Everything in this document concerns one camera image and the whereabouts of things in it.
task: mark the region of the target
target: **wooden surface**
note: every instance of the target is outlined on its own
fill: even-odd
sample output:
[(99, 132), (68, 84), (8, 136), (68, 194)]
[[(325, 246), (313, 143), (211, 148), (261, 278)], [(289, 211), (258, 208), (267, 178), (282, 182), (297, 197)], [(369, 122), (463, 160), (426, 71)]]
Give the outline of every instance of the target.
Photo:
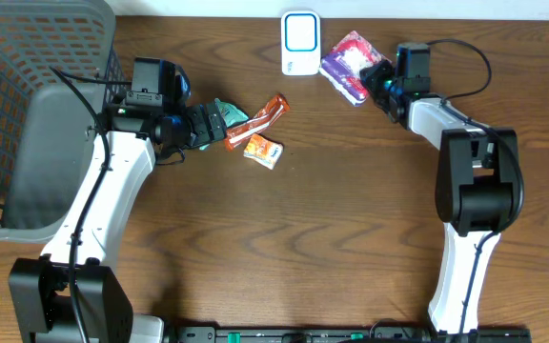
[[(491, 87), (455, 105), (516, 129), (526, 201), (493, 255), (479, 321), (549, 342), (549, 23), (328, 19), (323, 51), (350, 30), (391, 57), (400, 42), (455, 37), (491, 59)], [(320, 75), (283, 76), (279, 34), (276, 19), (118, 18), (129, 77), (136, 55), (160, 57), (184, 67), (191, 103), (219, 97), (253, 115), (280, 91), (292, 107), (265, 132), (285, 145), (273, 171), (222, 144), (155, 170), (124, 236), (122, 286), (136, 312), (222, 326), (424, 320), (444, 242), (437, 151)], [(442, 45), (432, 58), (435, 91), (484, 80), (470, 51)], [(10, 267), (40, 250), (0, 243), (0, 341), (18, 341)]]

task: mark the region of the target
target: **plastic bin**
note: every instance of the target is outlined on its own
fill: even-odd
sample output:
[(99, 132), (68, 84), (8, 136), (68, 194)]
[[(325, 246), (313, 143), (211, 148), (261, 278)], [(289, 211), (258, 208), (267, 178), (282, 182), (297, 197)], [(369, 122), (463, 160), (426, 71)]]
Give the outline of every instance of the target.
[[(93, 124), (49, 66), (122, 80), (102, 0), (0, 0), (0, 240), (59, 228), (92, 155)], [(97, 112), (119, 86), (76, 83)]]

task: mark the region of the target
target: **wooden table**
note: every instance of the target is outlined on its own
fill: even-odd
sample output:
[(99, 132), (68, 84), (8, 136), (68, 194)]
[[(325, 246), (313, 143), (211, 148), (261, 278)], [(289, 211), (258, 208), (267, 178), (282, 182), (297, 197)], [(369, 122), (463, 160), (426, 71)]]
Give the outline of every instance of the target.
[[(326, 19), (323, 51), (350, 30), (389, 56), (400, 42), (455, 37), (491, 59), (491, 87), (455, 105), (514, 127), (526, 201), (491, 260), (479, 320), (549, 342), (549, 23)], [(425, 320), (444, 242), (437, 151), (320, 75), (283, 76), (279, 44), (278, 19), (118, 18), (128, 76), (136, 55), (160, 57), (184, 67), (193, 104), (219, 97), (253, 114), (280, 91), (292, 107), (265, 132), (285, 145), (273, 171), (217, 144), (148, 178), (117, 271), (135, 311), (222, 326)], [(442, 45), (432, 58), (435, 91), (485, 78), (468, 50)], [(18, 341), (10, 267), (40, 250), (0, 243), (0, 341)]]

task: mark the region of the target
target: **snack package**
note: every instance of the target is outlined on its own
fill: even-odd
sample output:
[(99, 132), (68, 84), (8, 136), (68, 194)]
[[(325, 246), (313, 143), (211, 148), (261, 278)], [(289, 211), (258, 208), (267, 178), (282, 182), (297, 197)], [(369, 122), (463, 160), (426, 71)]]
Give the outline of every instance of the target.
[(283, 153), (283, 146), (271, 142), (259, 134), (254, 133), (243, 152), (243, 156), (251, 158), (262, 166), (272, 169)]
[[(226, 128), (231, 128), (236, 124), (246, 122), (249, 117), (243, 111), (239, 110), (235, 105), (225, 103), (215, 98), (215, 104), (219, 108), (221, 116), (224, 117), (226, 122)], [(200, 147), (202, 151), (206, 150), (209, 147), (209, 144)]]
[(386, 57), (356, 31), (347, 34), (321, 60), (319, 72), (327, 77), (354, 106), (363, 104), (368, 96), (359, 72), (380, 62)]
[(252, 134), (268, 129), (281, 114), (289, 109), (290, 105), (283, 95), (275, 95), (250, 121), (226, 131), (228, 134), (224, 139), (226, 149), (232, 151), (241, 143), (250, 139)]

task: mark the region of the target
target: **white rectangular object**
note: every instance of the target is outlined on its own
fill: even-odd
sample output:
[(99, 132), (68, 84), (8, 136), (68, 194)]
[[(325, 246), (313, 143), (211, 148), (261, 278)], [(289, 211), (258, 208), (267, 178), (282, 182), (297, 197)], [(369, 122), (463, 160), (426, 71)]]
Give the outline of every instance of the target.
[(310, 10), (281, 17), (281, 70), (286, 75), (315, 75), (321, 61), (321, 24)]

